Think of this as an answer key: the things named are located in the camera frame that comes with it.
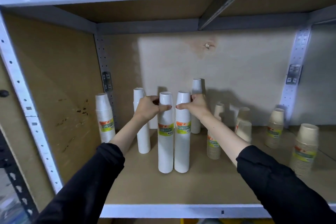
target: person's right hand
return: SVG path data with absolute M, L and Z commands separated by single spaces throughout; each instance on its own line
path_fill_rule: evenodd
M 177 109 L 188 109 L 192 115 L 196 116 L 198 119 L 205 114 L 211 114 L 207 107 L 205 101 L 205 96 L 203 94 L 191 95 L 190 103 L 183 103 L 176 106 Z

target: brown shelf surface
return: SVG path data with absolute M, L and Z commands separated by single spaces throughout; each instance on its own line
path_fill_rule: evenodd
M 140 154 L 134 141 L 125 156 L 125 168 L 115 180 L 106 204 L 260 203 L 223 151 L 219 160 L 208 158 L 205 129 L 198 135 L 191 134 L 187 173 L 159 172 L 156 131 L 151 130 L 152 149 L 147 154 Z M 263 144 L 265 133 L 266 127 L 254 127 L 252 144 L 288 165 L 295 134 L 285 130 L 279 149 L 273 150 Z M 311 174 L 302 180 L 328 202 L 336 202 L 336 162 L 326 154 L 318 152 Z

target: person's left hand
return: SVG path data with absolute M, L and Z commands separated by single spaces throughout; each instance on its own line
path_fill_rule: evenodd
M 171 105 L 159 105 L 158 96 L 145 96 L 140 99 L 138 107 L 134 113 L 134 117 L 139 117 L 147 123 L 159 112 L 164 112 L 170 109 Z

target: hand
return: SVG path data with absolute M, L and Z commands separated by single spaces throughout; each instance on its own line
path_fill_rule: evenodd
M 158 96 L 145 96 L 140 99 L 134 117 L 139 117 L 146 124 L 159 112 L 164 112 L 170 109 L 171 105 L 159 105 Z
M 205 101 L 205 96 L 203 94 L 194 94 L 191 95 L 190 103 L 183 103 L 176 106 L 177 109 L 188 109 L 192 115 L 196 116 L 200 119 L 201 116 L 208 114 L 211 112 L 207 107 L 207 103 Z

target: black knob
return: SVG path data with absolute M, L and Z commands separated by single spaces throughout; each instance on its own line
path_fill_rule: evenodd
M 9 92 L 7 90 L 0 90 L 0 97 L 5 98 L 9 96 Z

